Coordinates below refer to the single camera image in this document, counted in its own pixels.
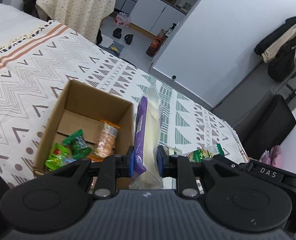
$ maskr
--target gray floor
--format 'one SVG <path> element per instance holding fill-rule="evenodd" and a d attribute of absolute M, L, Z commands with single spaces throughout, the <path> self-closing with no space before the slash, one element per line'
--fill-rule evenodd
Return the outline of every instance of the gray floor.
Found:
<path fill-rule="evenodd" d="M 152 39 L 146 37 L 138 31 L 131 28 L 122 28 L 114 23 L 112 17 L 107 17 L 103 25 L 100 27 L 101 33 L 114 41 L 124 45 L 124 49 L 121 52 L 120 58 L 124 58 L 134 64 L 137 68 L 148 73 L 151 64 L 152 57 L 146 55 L 146 50 L 149 48 Z M 116 28 L 122 28 L 121 39 L 117 39 L 112 36 L 113 31 Z M 124 37 L 127 34 L 133 34 L 133 40 L 130 45 L 126 44 Z"/>

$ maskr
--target polka dot tablecloth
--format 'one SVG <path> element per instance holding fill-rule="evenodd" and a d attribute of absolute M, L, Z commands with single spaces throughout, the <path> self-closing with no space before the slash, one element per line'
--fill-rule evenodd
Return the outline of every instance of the polka dot tablecloth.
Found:
<path fill-rule="evenodd" d="M 101 20 L 113 12 L 115 3 L 116 0 L 37 0 L 36 2 L 52 20 L 67 25 L 92 43 L 96 43 Z"/>

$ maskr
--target barcode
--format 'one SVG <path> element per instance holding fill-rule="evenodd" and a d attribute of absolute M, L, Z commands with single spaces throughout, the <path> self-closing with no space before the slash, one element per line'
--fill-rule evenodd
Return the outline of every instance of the barcode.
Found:
<path fill-rule="evenodd" d="M 138 121 L 136 133 L 138 133 L 138 132 L 141 131 L 141 124 L 142 124 L 142 122 L 143 122 L 143 116 L 141 116 L 140 119 L 139 119 L 139 121 Z"/>

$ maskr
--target slipper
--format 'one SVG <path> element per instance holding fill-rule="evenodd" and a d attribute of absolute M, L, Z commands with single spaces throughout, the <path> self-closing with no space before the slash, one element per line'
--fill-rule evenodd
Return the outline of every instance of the slipper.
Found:
<path fill-rule="evenodd" d="M 115 29 L 115 30 L 113 31 L 112 36 L 114 36 L 114 37 L 117 38 L 117 39 L 120 39 L 120 38 L 121 38 L 121 31 L 122 31 L 121 28 L 117 28 L 117 29 Z"/>
<path fill-rule="evenodd" d="M 126 43 L 127 43 L 128 45 L 131 44 L 131 42 L 132 42 L 132 38 L 133 38 L 133 37 L 134 37 L 133 34 L 128 34 L 128 35 L 125 36 L 125 41 L 126 41 Z"/>

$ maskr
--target patterned bedsheet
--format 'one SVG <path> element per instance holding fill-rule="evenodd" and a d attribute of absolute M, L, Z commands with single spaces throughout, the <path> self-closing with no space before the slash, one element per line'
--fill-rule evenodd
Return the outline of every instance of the patterned bedsheet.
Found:
<path fill-rule="evenodd" d="M 226 122 L 67 26 L 50 21 L 30 37 L 0 50 L 0 175 L 10 187 L 33 178 L 34 155 L 47 119 L 71 79 L 129 100 L 135 108 L 155 83 L 164 106 L 161 144 L 187 153 L 221 143 L 226 157 L 246 161 Z M 165 187 L 171 184 L 165 181 Z"/>

